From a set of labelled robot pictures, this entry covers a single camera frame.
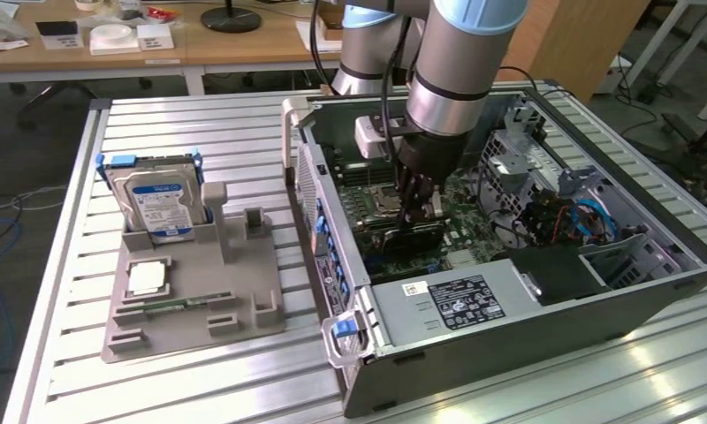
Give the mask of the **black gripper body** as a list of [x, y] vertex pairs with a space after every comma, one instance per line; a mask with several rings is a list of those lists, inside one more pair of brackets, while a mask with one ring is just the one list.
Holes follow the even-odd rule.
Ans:
[[417, 175], [443, 182], [458, 169], [467, 147], [467, 134], [438, 136], [430, 132], [403, 136], [398, 158]]

